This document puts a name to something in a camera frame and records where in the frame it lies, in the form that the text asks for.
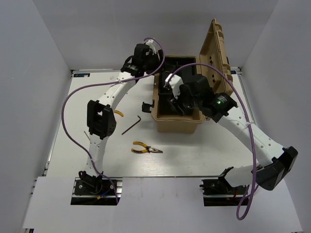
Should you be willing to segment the black toolbox tray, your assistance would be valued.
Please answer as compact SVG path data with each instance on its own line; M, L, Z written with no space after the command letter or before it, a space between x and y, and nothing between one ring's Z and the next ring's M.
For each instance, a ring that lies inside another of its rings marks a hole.
M172 90L164 88L165 79L170 73L173 73L176 69L186 64L194 63L196 59L194 57L165 57L163 68L159 73L159 89L158 89L158 110L160 115L179 115L181 112L176 109L170 100L173 98ZM197 74L196 67L186 67L177 73L178 76L183 78L184 82L187 82L192 75ZM189 107L181 106L180 109L184 115L191 116L193 109Z

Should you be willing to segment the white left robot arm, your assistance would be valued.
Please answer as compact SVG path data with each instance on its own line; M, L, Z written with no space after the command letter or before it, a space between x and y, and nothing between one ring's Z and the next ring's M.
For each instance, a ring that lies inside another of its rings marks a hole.
M154 73L163 62L163 55L155 47L155 41L146 39L137 44L134 54L124 62L117 83L96 101L87 104L87 126L90 135L89 153L85 170L79 172L80 179L93 194L102 190L103 158L109 137L116 129L114 111L126 93L138 82L137 77Z

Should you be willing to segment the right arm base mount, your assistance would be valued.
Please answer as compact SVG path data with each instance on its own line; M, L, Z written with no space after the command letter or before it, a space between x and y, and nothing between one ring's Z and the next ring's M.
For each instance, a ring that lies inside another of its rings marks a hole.
M203 191L205 207L238 206L246 186L228 188L218 179L203 179L199 185Z

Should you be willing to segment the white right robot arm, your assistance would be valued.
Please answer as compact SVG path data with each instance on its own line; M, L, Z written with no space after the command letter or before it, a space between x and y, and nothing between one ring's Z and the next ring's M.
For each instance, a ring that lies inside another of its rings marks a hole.
M205 76L193 75L189 82L184 82L180 76L170 74L165 84L173 92L172 103L200 110L256 153L254 165L229 167L218 177L224 193L232 193L237 186L249 185L252 181L272 191L291 171L298 151L272 140L255 124L248 128L250 123L235 100L224 92L214 93Z

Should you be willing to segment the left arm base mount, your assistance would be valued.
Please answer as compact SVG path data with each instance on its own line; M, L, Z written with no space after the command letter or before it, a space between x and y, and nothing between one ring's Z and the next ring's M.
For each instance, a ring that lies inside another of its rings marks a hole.
M113 179L117 194L115 195L113 185L109 180L103 179L99 188L94 190L91 186L76 178L71 195L71 205L80 206L116 206L121 199L122 180Z

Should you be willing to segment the yellow black pliers near arm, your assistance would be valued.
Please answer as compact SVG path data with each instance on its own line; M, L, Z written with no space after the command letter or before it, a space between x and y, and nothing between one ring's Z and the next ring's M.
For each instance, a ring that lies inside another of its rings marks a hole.
M121 116L121 117L124 117L124 114L118 110L115 110L114 113Z

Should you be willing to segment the tan plastic toolbox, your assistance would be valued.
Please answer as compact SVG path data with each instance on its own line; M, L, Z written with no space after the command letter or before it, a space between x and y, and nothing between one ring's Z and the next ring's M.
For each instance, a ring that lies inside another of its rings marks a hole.
M197 57L165 57L154 77L153 102L141 109L160 133L194 133L205 119L219 120L234 106L232 82L222 26L213 19Z

